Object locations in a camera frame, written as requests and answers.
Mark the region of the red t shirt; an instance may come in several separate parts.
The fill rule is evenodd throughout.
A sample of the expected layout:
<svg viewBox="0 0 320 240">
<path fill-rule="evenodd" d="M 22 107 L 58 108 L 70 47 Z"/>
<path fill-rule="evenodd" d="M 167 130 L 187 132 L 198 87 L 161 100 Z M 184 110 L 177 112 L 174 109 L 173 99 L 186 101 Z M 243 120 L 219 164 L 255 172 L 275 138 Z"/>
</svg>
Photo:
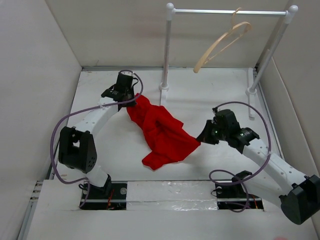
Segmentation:
<svg viewBox="0 0 320 240">
<path fill-rule="evenodd" d="M 164 165 L 184 161 L 201 143 L 184 129 L 184 123 L 174 118 L 162 105 L 153 105 L 143 95 L 136 105 L 127 108 L 130 119 L 141 129 L 151 152 L 142 164 L 153 171 Z"/>
</svg>

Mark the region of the beige plastic clothes hanger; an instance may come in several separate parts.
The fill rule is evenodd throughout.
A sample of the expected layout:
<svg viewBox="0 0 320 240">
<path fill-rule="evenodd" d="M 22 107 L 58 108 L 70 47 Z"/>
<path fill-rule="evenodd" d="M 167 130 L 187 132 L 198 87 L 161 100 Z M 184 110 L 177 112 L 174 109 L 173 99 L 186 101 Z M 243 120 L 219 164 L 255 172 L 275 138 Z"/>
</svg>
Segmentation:
<svg viewBox="0 0 320 240">
<path fill-rule="evenodd" d="M 231 28 L 223 33 L 202 55 L 193 68 L 193 72 L 197 74 L 201 68 L 217 58 L 222 52 L 228 49 L 235 42 L 243 38 L 249 31 L 252 30 L 252 24 L 248 21 L 235 22 L 236 14 L 241 11 L 242 8 L 238 7 L 231 17 Z"/>
</svg>

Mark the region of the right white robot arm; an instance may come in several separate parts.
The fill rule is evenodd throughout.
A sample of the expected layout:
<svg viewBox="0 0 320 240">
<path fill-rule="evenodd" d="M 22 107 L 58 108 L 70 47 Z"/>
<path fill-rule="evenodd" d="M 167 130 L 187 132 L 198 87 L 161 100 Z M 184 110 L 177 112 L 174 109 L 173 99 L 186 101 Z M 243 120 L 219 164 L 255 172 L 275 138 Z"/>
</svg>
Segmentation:
<svg viewBox="0 0 320 240">
<path fill-rule="evenodd" d="M 292 223 L 301 225 L 320 210 L 320 178 L 317 175 L 307 176 L 273 153 L 271 144 L 265 144 L 251 128 L 242 128 L 230 109 L 218 110 L 215 107 L 213 113 L 213 119 L 206 121 L 197 141 L 211 145 L 227 142 L 259 166 L 256 173 L 244 170 L 233 175 L 228 185 L 235 196 L 242 197 L 248 193 L 252 179 L 264 171 L 279 189 L 273 191 L 259 185 L 253 188 L 252 193 L 279 206 Z"/>
</svg>

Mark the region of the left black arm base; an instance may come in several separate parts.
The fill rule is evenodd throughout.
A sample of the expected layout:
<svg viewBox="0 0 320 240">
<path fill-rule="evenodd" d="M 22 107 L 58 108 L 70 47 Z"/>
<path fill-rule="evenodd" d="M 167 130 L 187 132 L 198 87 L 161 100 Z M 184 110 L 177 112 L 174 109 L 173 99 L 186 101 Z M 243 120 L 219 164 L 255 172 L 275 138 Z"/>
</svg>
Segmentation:
<svg viewBox="0 0 320 240">
<path fill-rule="evenodd" d="M 110 190 L 106 193 L 90 186 L 89 193 L 87 192 L 87 184 L 79 184 L 81 189 L 80 209 L 81 210 L 107 210 L 120 211 L 127 209 L 127 188 L 128 183 L 124 181 L 113 181 Z"/>
</svg>

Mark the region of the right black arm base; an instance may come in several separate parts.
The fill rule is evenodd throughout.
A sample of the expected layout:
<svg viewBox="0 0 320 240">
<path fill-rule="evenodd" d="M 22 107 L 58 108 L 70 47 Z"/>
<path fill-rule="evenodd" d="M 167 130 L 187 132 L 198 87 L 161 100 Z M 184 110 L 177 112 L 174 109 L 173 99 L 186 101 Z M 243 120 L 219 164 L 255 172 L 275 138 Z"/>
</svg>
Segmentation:
<svg viewBox="0 0 320 240">
<path fill-rule="evenodd" d="M 222 183 L 233 183 L 243 180 L 250 175 L 252 175 L 251 172 L 244 170 L 236 175 L 232 174 L 231 179 L 217 180 L 210 194 L 216 198 L 219 210 L 230 210 L 232 212 L 264 210 L 262 199 L 254 194 L 247 194 L 242 184 L 222 185 Z"/>
</svg>

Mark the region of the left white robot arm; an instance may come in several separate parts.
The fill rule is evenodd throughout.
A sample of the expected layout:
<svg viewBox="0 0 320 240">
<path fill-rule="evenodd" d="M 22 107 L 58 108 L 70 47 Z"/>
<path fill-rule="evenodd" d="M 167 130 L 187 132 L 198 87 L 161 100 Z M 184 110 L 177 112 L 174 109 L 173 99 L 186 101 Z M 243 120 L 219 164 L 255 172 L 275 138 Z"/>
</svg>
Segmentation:
<svg viewBox="0 0 320 240">
<path fill-rule="evenodd" d="M 134 80 L 142 82 L 132 70 L 119 71 L 115 84 L 101 94 L 98 106 L 74 126 L 65 126 L 59 134 L 59 163 L 85 174 L 89 183 L 82 188 L 87 192 L 94 191 L 103 199 L 111 194 L 112 183 L 110 175 L 97 163 L 95 137 L 122 108 L 137 104 Z"/>
</svg>

